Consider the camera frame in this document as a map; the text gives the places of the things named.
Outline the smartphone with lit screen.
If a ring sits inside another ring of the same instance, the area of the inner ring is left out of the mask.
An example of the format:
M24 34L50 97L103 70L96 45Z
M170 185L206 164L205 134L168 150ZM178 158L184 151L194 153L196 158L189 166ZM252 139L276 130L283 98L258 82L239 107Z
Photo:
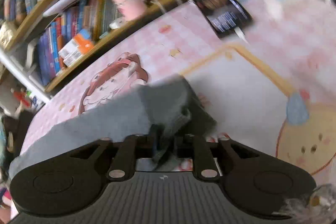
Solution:
M219 38L233 34L252 22L252 16L238 0L192 0Z

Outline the orange white small box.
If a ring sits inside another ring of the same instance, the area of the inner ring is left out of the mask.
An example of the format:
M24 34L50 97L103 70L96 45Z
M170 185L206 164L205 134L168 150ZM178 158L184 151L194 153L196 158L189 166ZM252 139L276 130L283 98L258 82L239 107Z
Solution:
M80 57L92 50L94 45L91 33L82 29L59 51L59 56L63 59L65 66L70 67Z

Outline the grey fleece garment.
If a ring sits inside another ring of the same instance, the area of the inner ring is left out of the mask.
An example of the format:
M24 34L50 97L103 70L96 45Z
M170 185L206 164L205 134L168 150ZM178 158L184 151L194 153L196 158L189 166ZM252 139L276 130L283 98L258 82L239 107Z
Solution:
M28 166L102 138L124 141L129 135L148 135L153 127L159 144L144 156L144 171L172 171L181 161L169 145L175 137L206 136L216 126L190 84L182 77L155 85L140 85L109 102L54 125L26 152L11 162L9 178Z

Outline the row of blue purple books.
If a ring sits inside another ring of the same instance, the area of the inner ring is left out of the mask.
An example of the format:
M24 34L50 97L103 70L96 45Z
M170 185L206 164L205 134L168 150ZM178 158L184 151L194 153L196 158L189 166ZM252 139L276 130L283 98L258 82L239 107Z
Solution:
M105 32L104 17L107 0L80 0L62 11L38 39L38 62L43 86L47 86L66 68L59 55L67 43L81 31L94 41Z

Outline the pink checked tablecloth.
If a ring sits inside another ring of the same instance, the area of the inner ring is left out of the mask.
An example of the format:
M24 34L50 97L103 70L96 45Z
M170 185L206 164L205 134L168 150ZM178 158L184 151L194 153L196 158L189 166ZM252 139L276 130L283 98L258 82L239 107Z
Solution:
M298 89L241 44L222 43L193 4L181 5L135 32L84 69L33 119L23 153L54 125L140 85L182 77L216 121L207 142L232 139L307 171L312 178L335 158L335 104ZM20 213L13 223L335 223L335 187L317 185L291 198L282 216L253 216L213 182L193 175L181 138L169 143L181 161L172 171L139 164L159 144L153 127L135 173L111 182L91 205L67 215Z

